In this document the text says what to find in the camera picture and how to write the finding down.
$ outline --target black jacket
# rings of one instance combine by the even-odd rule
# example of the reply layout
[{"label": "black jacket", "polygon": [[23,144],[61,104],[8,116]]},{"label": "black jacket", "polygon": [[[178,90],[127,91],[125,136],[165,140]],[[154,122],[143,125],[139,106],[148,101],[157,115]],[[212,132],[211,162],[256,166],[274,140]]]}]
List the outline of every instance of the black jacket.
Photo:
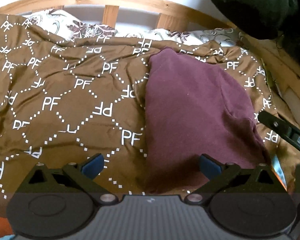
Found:
[{"label": "black jacket", "polygon": [[245,33],[274,39],[278,31],[299,33],[300,0],[212,0]]}]

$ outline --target metal screw head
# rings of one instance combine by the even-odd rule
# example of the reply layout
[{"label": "metal screw head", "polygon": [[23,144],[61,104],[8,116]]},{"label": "metal screw head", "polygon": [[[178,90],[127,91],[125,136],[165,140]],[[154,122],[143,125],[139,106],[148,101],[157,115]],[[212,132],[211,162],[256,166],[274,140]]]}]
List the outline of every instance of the metal screw head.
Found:
[{"label": "metal screw head", "polygon": [[187,196],[187,200],[190,202],[200,202],[202,200],[202,196],[200,194],[190,194]]},{"label": "metal screw head", "polygon": [[103,194],[100,197],[100,200],[103,202],[106,202],[106,203],[113,202],[113,201],[115,201],[115,199],[116,199],[116,197],[113,194]]}]

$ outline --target black circular base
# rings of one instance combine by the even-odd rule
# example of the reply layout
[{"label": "black circular base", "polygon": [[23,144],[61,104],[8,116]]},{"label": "black circular base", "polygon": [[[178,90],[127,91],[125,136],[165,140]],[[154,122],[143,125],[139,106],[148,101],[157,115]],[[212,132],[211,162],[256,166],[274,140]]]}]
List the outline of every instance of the black circular base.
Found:
[{"label": "black circular base", "polygon": [[270,237],[286,232],[297,211],[287,193],[218,193],[210,212],[225,229],[245,237]]},{"label": "black circular base", "polygon": [[16,193],[7,208],[15,233],[33,237],[64,236],[87,222],[93,202],[83,192]]}]

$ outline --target maroon fabric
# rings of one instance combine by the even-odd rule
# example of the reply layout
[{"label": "maroon fabric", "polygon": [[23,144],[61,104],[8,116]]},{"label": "maroon fabric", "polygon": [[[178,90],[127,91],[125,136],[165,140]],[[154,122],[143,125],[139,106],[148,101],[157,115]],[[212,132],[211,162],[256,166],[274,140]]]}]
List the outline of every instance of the maroon fabric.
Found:
[{"label": "maroon fabric", "polygon": [[218,65],[170,48],[150,58],[146,85],[146,189],[198,188],[203,153],[242,168],[270,163],[257,132],[251,100]]}]

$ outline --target wooden headboard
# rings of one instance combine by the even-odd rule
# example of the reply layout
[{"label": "wooden headboard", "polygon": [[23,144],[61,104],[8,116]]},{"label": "wooden headboard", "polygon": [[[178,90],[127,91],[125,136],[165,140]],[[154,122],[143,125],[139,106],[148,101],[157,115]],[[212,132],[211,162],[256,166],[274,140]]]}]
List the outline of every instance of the wooden headboard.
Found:
[{"label": "wooden headboard", "polygon": [[103,24],[115,27],[119,7],[128,7],[159,13],[157,28],[185,31],[188,22],[198,23],[208,29],[229,26],[195,9],[165,0],[19,0],[0,7],[0,13],[21,14],[47,8],[69,5],[105,5]]},{"label": "wooden headboard", "polygon": [[[102,23],[115,28],[119,7],[159,13],[157,28],[185,31],[189,22],[208,29],[235,27],[195,9],[166,0],[19,0],[0,7],[0,13],[21,14],[42,9],[62,9],[70,5],[104,5]],[[284,50],[278,50],[273,41],[259,41],[245,35],[252,52],[262,57],[267,68],[275,74],[283,92],[290,87],[300,98],[300,66]]]}]

